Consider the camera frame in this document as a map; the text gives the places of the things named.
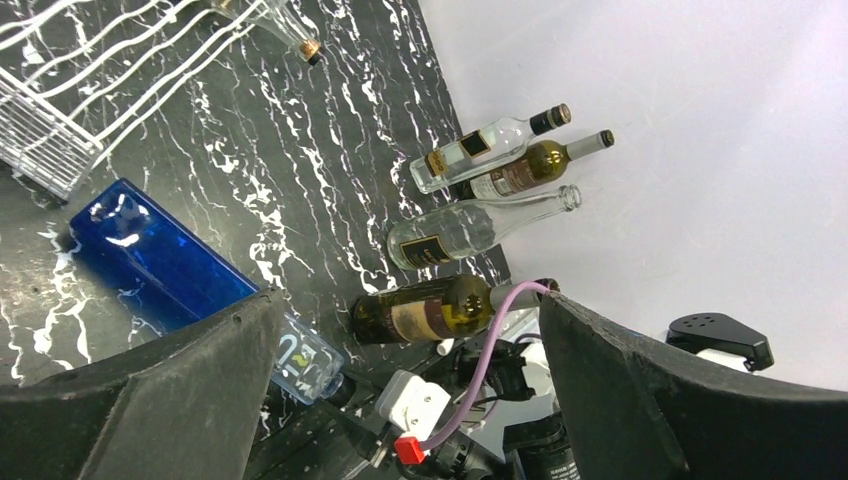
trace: red connector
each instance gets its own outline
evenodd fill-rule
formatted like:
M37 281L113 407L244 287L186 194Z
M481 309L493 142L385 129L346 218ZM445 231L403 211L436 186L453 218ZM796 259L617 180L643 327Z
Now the red connector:
M395 440L395 451L398 452L398 458L404 465L421 465L427 458L415 437L400 437Z

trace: black label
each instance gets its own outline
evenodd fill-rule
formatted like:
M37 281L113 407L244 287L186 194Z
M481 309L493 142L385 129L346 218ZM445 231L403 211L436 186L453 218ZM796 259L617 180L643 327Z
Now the black label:
M489 144L486 143L486 141L483 140L483 136L480 135L480 130L476 130L462 137L459 144L462 145L462 149L465 150L465 153L467 153L471 158L482 155L491 150Z
M442 246L442 240L438 235L401 243L400 251L403 253L404 258L406 258L406 261L416 268L439 265L453 260L453 257L445 251L445 247Z

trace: black bottle cap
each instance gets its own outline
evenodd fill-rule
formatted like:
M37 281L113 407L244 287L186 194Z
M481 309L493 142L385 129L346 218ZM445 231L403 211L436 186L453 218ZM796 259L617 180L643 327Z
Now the black bottle cap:
M322 60L324 60L324 47L319 47L306 62L309 63L310 67L314 67L321 63Z
M571 122L571 110L564 103L530 117L530 129L541 135Z
M356 382L342 374L342 384L339 385L335 393L327 398L327 403L336 408L342 408L350 402L354 393L356 393Z
M601 130L599 135L601 136L601 143L604 144L604 147L609 148L615 145L615 135L612 134L612 130Z

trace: white connector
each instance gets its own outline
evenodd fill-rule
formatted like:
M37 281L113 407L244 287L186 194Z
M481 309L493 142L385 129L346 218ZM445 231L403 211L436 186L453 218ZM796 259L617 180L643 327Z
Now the white connector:
M712 348L705 348L698 352L697 355L704 360L724 365L727 368L732 368L742 373L751 373L745 368L745 362L748 359L743 356L722 352L721 350L713 350Z
M450 395L440 385L398 370L377 399L377 412L403 430L402 436L424 440L436 428L449 402Z
M554 393L554 383L551 380L551 369L548 366L548 357L545 356L545 347L539 342L534 342L521 352L521 356L527 361L527 364L521 367L527 386L536 391L537 397Z
M450 353L451 349L453 349L453 344L455 340L452 338L448 338L446 340L442 340L436 345L436 353L439 355L446 357Z

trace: cable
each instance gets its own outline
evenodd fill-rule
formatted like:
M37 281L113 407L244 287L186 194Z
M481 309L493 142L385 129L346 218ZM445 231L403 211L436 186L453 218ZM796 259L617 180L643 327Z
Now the cable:
M476 402L471 404L471 408L479 407L480 405L485 405L487 403L497 402L499 400L497 395L486 397L482 400L477 400Z
M515 339L515 341L514 341L514 342L512 342L512 343L514 343L514 344L518 345L518 344L519 344L519 343L521 343L521 341L522 341L522 340L524 340L525 338L534 338L534 339L536 339L536 340L542 340L542 336L541 336L541 335L539 335L538 333L532 333L532 332L531 332L531 333L522 333L522 334L521 334L521 335L519 335L519 336L518 336L518 338L516 338L516 339Z
M483 386L483 381L486 378L486 370L489 368L489 360L492 358L492 352L495 349L495 342L498 340L498 333L501 330L503 319L509 311L510 305L512 305L512 302L515 301L515 297L524 290L533 290L541 294L547 294L550 291L547 287L543 287L538 283L523 282L516 285L515 288L509 292L504 299L501 308L498 310L498 313L495 315L495 319L492 320L492 324L489 325L489 335L486 337L486 342L483 344L483 351L480 352L480 360L477 362L477 368L474 370L474 376L471 377L471 383L468 386L465 398L462 399L462 403L459 405L457 411L454 412L453 416L451 416L450 420L448 420L447 424L445 424L441 430L436 432L435 435L420 443L422 451L432 450L444 443L444 441L447 440L457 428L459 428L462 421L468 415L468 412L471 411L471 407L477 398L477 394L480 392L480 387Z

